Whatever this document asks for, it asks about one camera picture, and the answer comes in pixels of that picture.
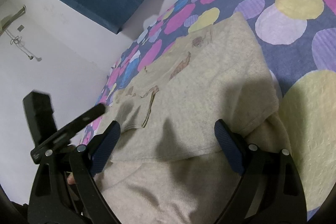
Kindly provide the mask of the person's left hand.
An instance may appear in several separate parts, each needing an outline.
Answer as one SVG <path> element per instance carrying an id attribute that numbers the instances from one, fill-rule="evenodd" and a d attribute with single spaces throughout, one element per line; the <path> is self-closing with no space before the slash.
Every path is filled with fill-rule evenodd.
<path id="1" fill-rule="evenodd" d="M 74 175 L 73 173 L 69 173 L 68 176 L 67 176 L 67 183 L 68 185 L 73 185 L 73 184 L 76 184 L 76 181 L 75 181 L 75 178 L 74 178 Z"/>

